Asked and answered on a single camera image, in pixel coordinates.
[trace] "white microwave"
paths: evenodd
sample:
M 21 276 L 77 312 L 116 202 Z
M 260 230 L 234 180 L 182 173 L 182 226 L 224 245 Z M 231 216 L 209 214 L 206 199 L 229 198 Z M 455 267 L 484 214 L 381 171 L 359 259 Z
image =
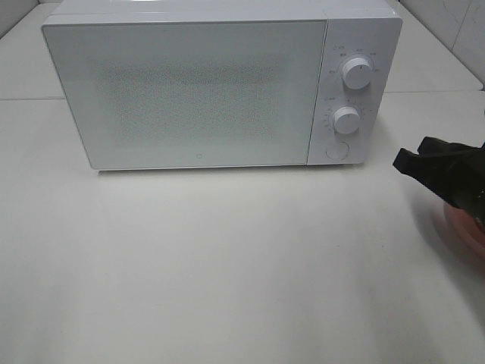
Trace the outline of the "white microwave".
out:
M 64 0 L 42 31 L 92 168 L 366 159 L 384 0 Z

